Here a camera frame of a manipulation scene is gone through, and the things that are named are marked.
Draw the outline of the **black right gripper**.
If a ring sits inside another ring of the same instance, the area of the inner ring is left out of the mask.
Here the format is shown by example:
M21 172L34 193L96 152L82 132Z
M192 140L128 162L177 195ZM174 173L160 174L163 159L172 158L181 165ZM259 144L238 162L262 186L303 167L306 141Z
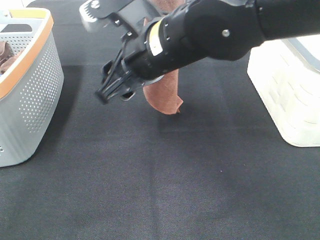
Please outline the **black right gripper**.
M117 96L129 100L138 89L180 68L180 21L154 19L138 24L148 16L146 0L88 0L79 13L90 33L108 24L126 30L115 60L102 67L102 85L95 94L104 104Z

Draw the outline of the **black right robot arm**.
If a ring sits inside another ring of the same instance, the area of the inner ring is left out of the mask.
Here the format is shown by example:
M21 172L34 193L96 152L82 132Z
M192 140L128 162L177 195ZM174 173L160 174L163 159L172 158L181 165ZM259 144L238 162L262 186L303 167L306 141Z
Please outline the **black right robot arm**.
M84 27L123 27L122 46L102 67L96 96L127 101L165 74L210 57L235 61L265 41L320 32L317 0L188 0L164 12L149 0L88 0Z

